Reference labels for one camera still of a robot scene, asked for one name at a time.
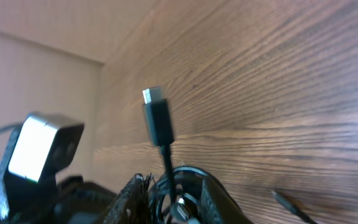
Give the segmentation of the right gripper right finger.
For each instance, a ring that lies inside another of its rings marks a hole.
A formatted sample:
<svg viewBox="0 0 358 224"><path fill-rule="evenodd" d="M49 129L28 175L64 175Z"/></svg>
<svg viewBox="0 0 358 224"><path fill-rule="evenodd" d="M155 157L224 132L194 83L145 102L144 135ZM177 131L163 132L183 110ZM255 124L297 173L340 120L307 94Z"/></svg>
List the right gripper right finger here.
<svg viewBox="0 0 358 224"><path fill-rule="evenodd" d="M203 180L200 216L201 222L207 224L253 224L213 179Z"/></svg>

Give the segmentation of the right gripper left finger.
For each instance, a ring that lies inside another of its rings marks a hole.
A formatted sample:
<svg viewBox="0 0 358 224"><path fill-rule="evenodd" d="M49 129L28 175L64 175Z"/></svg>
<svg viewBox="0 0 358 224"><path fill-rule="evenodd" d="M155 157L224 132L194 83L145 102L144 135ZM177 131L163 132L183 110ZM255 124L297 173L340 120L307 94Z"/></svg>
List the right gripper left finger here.
<svg viewBox="0 0 358 224"><path fill-rule="evenodd" d="M154 175L135 174L115 199L108 205L101 217L102 224L151 224L149 208L149 187Z"/></svg>

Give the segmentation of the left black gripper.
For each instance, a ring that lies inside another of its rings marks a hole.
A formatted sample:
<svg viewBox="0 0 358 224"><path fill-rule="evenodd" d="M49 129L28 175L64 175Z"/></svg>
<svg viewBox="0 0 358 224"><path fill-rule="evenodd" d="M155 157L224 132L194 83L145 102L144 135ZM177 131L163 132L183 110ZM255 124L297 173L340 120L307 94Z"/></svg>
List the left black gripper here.
<svg viewBox="0 0 358 224"><path fill-rule="evenodd" d="M0 223L102 223L117 194L80 176L30 182L0 197Z"/></svg>

